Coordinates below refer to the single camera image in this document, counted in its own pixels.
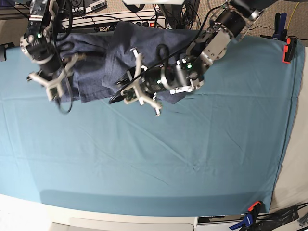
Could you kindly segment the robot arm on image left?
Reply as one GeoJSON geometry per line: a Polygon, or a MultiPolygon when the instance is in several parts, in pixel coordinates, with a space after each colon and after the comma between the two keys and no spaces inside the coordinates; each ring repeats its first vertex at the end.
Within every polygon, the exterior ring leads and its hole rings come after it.
{"type": "Polygon", "coordinates": [[[71,32],[72,6],[67,0],[33,0],[27,30],[20,38],[22,52],[39,66],[39,71],[27,76],[46,90],[49,101],[55,101],[67,91],[73,96],[72,78],[74,65],[86,58],[84,53],[60,56],[58,42],[65,40],[71,32]],[[67,14],[69,27],[62,37],[58,37],[62,25],[62,15],[67,14]]]}

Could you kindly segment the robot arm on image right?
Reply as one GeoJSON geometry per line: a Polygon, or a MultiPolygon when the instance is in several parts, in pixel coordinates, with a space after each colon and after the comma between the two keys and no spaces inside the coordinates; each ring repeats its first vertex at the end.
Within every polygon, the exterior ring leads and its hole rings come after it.
{"type": "Polygon", "coordinates": [[[198,31],[189,45],[170,54],[165,44],[156,47],[158,62],[147,67],[143,54],[133,49],[135,67],[128,71],[117,84],[121,89],[109,103],[123,101],[125,104],[139,102],[149,104],[159,116],[162,105],[157,101],[159,92],[171,95],[193,92],[204,83],[204,73],[226,53],[228,44],[235,38],[243,39],[241,32],[247,33],[260,18],[264,10],[274,3],[272,0],[227,0],[221,6],[210,10],[205,21],[209,27],[198,31]]]}

